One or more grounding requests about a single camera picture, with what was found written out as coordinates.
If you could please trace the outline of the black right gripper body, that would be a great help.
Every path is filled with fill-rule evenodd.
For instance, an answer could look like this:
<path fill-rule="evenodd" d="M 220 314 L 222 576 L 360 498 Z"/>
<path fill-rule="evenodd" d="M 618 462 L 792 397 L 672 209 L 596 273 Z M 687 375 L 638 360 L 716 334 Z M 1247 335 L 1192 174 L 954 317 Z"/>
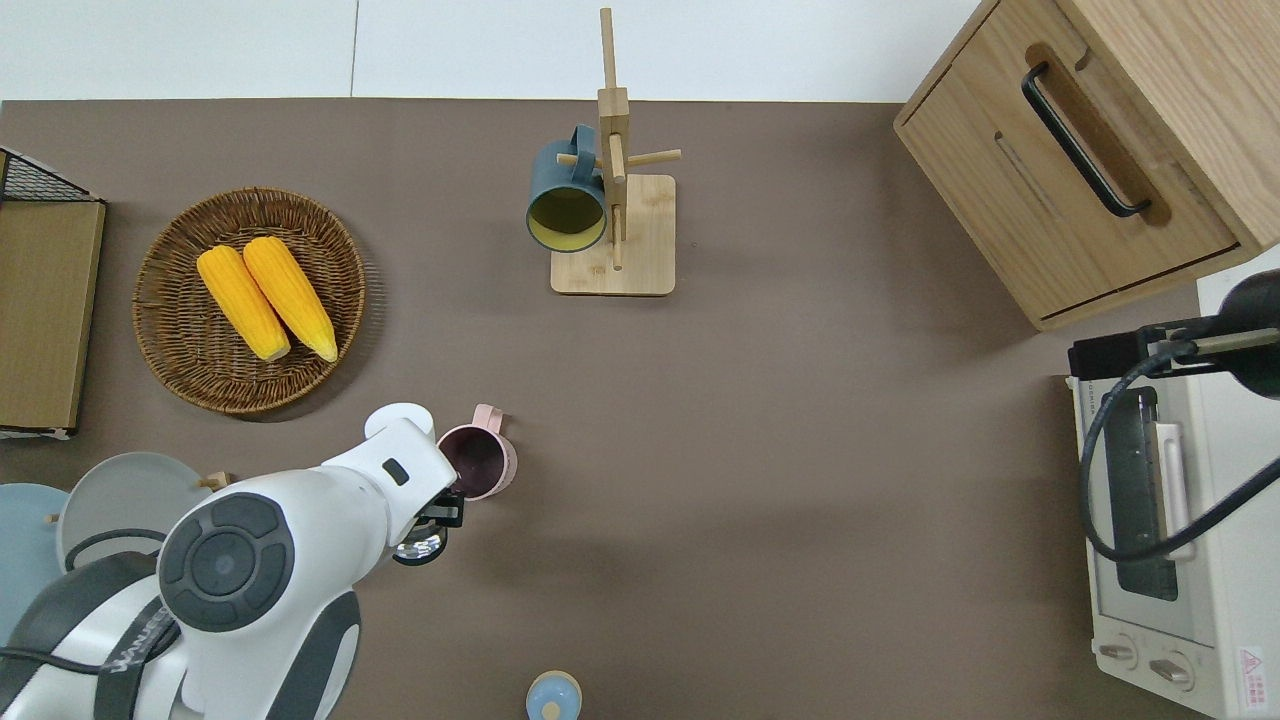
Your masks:
<path fill-rule="evenodd" d="M 1080 380 L 1119 379 L 1135 366 L 1148 378 L 1225 372 L 1249 392 L 1279 397 L 1279 272 L 1253 274 L 1211 316 L 1143 325 L 1076 341 L 1068 351 Z"/>

